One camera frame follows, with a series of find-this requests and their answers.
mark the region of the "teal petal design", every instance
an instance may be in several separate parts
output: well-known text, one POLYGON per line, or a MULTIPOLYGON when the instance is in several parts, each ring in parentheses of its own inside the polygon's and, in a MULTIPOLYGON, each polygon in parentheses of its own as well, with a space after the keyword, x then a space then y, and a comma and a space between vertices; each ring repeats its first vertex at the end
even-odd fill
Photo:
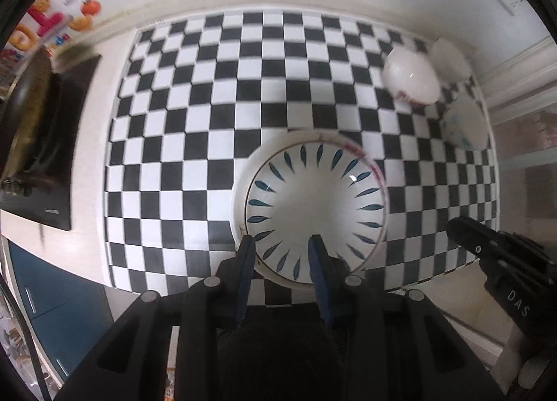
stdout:
POLYGON ((271 171, 273 172, 273 175, 275 175, 278 179, 280 179, 281 181, 284 181, 284 178, 282 177, 282 175, 279 173, 279 171, 277 170, 277 167, 275 167, 271 162, 269 162, 269 168, 271 168, 271 171))
POLYGON ((302 159, 302 163, 304 164, 305 167, 307 164, 307 154, 306 154, 305 145, 302 145, 302 147, 300 148, 300 159, 302 159))
POLYGON ((356 184, 357 182, 360 182, 362 179, 366 179, 369 175, 371 175, 371 171, 364 171, 363 173, 360 173, 359 175, 356 176, 356 180, 352 182, 352 184, 356 184))
POLYGON ((367 238, 366 236, 362 236, 361 234, 357 234, 355 232, 353 232, 352 234, 366 244, 375 244, 375 241, 373 239, 367 238))
POLYGON ((261 239, 266 238, 267 236, 269 236, 269 234, 271 234, 271 232, 273 232, 273 231, 275 231, 275 230, 269 230, 269 231, 262 231, 262 232, 259 232, 259 233, 257 233, 253 238, 255 239, 255 242, 257 242, 257 241, 259 241, 259 240, 261 240, 261 239))
POLYGON ((255 186, 263 190, 263 192, 273 192, 276 193, 270 186, 265 184, 263 181, 255 181, 255 186))
POLYGON ((265 217, 264 215, 252 215, 247 219, 249 223, 261 223, 268 220, 270 217, 265 217))
POLYGON ((361 207, 361 211, 378 211, 379 209, 383 209, 383 205, 367 205, 361 207))
POLYGON ((280 272, 284 267, 284 263, 286 263, 286 257, 288 256, 288 253, 290 253, 290 250, 287 251, 286 254, 281 259, 279 259, 277 264, 277 272, 280 272))
POLYGON ((286 151, 284 152, 284 161, 288 165, 288 168, 292 170, 292 173, 294 173, 294 168, 292 167, 292 159, 290 158, 290 154, 288 154, 286 151))
POLYGON ((365 256, 359 251, 352 247, 350 244, 346 244, 346 246, 352 251, 354 255, 356 255, 360 259, 366 259, 365 256))
POLYGON ((354 167, 356 166, 357 163, 358 163, 358 159, 354 159, 352 162, 350 162, 350 163, 348 164, 348 166, 346 167, 346 170, 344 170, 344 173, 343 173, 343 175, 341 176, 341 178, 344 178, 344 177, 348 174, 348 172, 349 172, 350 170, 352 170, 352 168, 354 168, 354 167))
POLYGON ((248 204, 249 204, 249 205, 252 205, 252 206, 266 206, 266 207, 273 207, 272 205, 269 205, 269 204, 267 204, 267 203, 264 203, 263 201, 261 201, 261 200, 257 200, 257 199, 252 199, 252 200, 248 201, 248 204))
POLYGON ((298 280, 298 277, 300 276, 300 259, 301 258, 298 258, 298 261, 294 265, 294 270, 292 272, 294 275, 294 280, 298 280))
POLYGON ((368 226, 370 228, 381 228, 381 225, 375 222, 358 222, 358 223, 360 223, 361 225, 368 226))
POLYGON ((280 244, 282 244, 282 241, 265 250, 265 253, 263 253, 263 259, 267 259, 269 256, 271 256, 280 244))
POLYGON ((339 163, 340 158, 343 156, 343 151, 339 149, 335 155, 332 157, 332 164, 331 164, 331 171, 333 168, 336 167, 336 164, 339 163))
POLYGON ((319 161, 321 160, 321 156, 323 155, 323 144, 319 145, 317 148, 317 167, 319 167, 319 161))
POLYGON ((358 193, 354 198, 358 198, 358 197, 364 196, 364 195, 369 195, 370 193, 377 192, 377 190, 379 190, 377 187, 367 188, 363 192, 358 193))

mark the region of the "silver rivet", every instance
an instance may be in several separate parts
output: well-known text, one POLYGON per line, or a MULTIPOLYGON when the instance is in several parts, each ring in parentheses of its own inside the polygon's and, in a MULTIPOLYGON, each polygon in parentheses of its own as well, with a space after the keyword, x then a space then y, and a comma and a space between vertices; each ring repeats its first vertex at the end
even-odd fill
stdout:
POLYGON ((219 286, 221 284, 221 279, 215 276, 211 276, 211 277, 207 277, 205 280, 203 280, 203 284, 207 287, 214 287, 214 286, 219 286))
POLYGON ((145 303, 149 303, 154 301, 157 298, 157 292, 156 291, 145 291, 142 295, 141 295, 141 300, 145 303))
POLYGON ((357 275, 349 275, 344 279, 344 283, 348 286, 360 286, 361 278, 357 275))
POLYGON ((410 290, 408 292, 408 297, 412 299, 414 302, 420 302, 424 300, 425 295, 420 290, 410 290))

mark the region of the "black cable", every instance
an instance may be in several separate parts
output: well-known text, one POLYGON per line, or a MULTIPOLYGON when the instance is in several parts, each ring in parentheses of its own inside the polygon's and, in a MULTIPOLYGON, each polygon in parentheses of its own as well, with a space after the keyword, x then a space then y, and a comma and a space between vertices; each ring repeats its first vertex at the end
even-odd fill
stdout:
POLYGON ((45 401, 52 401, 50 392, 48 391, 48 387, 46 386, 45 378, 42 375, 41 361, 38 359, 37 349, 35 348, 33 337, 31 336, 31 331, 29 330, 27 322, 23 317, 23 313, 19 308, 16 299, 13 297, 12 292, 9 290, 8 284, 6 283, 6 280, 4 280, 2 274, 0 274, 0 291, 2 291, 2 294, 6 298, 6 301, 8 302, 14 315, 16 315, 17 322, 19 322, 19 325, 21 326, 23 339, 25 340, 27 348, 29 349, 29 356, 31 357, 31 363, 33 364, 33 369, 37 378, 38 386, 41 389, 42 397, 45 401))

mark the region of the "checkered tablecloth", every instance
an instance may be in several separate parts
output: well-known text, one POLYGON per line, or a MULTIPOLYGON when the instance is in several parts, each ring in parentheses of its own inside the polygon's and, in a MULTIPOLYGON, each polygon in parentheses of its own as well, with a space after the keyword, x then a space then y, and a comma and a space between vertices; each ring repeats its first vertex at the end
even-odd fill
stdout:
MULTIPOLYGON (((232 185, 261 144, 293 129, 338 129, 385 174, 386 245, 367 278, 395 289, 473 261, 447 239, 447 220, 497 227, 492 140, 466 152, 438 119, 473 78, 444 85, 420 108, 393 101, 381 70, 419 39, 347 16, 283 9, 188 16, 138 33, 110 125, 105 234, 113 285, 162 295, 214 274, 234 256, 232 185)), ((308 300, 254 275, 251 304, 308 300)))

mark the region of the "black stove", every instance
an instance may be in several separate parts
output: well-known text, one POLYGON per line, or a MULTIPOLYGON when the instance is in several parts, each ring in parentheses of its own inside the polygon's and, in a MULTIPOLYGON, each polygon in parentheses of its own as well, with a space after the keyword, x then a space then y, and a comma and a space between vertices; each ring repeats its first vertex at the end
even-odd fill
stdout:
POLYGON ((97 55, 53 75, 37 143, 25 169, 3 186, 0 209, 61 230, 71 229, 73 150, 100 58, 97 55))

